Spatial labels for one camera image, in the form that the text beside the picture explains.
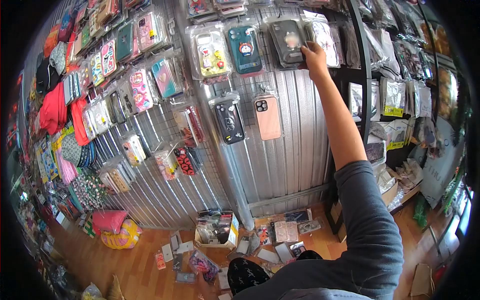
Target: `person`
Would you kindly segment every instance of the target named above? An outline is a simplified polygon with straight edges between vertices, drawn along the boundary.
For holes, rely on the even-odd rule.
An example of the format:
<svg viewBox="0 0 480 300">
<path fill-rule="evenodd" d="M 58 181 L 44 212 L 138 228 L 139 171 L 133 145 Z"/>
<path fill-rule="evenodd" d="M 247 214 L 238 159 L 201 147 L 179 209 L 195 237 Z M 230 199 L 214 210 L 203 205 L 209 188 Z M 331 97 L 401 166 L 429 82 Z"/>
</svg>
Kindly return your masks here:
<svg viewBox="0 0 480 300">
<path fill-rule="evenodd" d="M 398 227 L 382 201 L 359 130 L 330 77 L 325 52 L 316 43 L 308 46 L 301 49 L 306 60 L 299 69 L 309 70 L 322 102 L 347 250 L 334 261 L 304 252 L 272 278 L 259 265 L 234 259 L 228 268 L 233 299 L 392 299 L 403 264 Z M 216 299 L 211 286 L 198 278 L 205 300 Z"/>
</svg>

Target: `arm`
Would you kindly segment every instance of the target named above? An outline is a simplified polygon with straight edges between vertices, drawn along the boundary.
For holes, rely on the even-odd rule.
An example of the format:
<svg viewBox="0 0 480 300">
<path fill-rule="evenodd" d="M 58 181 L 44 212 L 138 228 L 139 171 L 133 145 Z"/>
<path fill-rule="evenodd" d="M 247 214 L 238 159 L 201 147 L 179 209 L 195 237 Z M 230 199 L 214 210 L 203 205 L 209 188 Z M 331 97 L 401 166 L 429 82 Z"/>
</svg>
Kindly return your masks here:
<svg viewBox="0 0 480 300">
<path fill-rule="evenodd" d="M 336 169 L 340 170 L 352 161 L 367 160 L 357 125 L 328 72 L 324 50 L 313 42 L 308 45 L 311 50 L 305 46 L 301 50 L 322 101 Z"/>
</svg>

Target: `black pants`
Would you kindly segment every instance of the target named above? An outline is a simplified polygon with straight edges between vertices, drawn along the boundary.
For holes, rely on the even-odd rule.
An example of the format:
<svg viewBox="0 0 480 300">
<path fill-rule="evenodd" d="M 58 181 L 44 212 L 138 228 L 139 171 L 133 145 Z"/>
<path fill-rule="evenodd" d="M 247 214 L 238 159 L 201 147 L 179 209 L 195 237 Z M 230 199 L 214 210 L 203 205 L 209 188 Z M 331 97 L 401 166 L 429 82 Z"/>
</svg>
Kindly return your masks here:
<svg viewBox="0 0 480 300">
<path fill-rule="evenodd" d="M 297 260 L 302 259 L 323 259 L 317 252 L 307 250 L 298 256 Z M 228 284 L 235 296 L 240 291 L 257 286 L 269 280 L 270 277 L 265 271 L 254 262 L 244 258 L 236 258 L 228 266 Z"/>
</svg>

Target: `gray long sleeve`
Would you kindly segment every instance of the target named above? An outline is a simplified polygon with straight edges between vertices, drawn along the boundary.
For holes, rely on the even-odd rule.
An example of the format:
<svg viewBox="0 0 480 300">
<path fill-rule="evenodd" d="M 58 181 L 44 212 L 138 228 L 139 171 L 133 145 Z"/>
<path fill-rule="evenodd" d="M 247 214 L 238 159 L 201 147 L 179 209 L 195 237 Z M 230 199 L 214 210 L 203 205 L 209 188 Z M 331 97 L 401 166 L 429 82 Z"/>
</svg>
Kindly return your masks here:
<svg viewBox="0 0 480 300">
<path fill-rule="evenodd" d="M 376 185 L 372 166 L 357 161 L 335 174 L 347 229 L 347 251 L 331 260 L 300 260 L 234 300 L 277 300 L 292 289 L 328 288 L 392 299 L 402 272 L 401 237 Z"/>
</svg>

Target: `yellow label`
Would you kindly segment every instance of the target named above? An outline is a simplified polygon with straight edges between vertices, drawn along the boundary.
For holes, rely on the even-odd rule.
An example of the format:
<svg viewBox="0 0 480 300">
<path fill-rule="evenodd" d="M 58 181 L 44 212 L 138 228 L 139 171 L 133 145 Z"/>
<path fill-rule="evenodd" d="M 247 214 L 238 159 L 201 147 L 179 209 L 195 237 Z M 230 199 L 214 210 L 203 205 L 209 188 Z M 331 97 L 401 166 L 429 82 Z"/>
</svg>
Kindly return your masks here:
<svg viewBox="0 0 480 300">
<path fill-rule="evenodd" d="M 402 117 L 403 116 L 403 108 L 395 108 L 395 107 L 391 107 L 391 106 L 385 106 L 384 116 Z"/>
</svg>

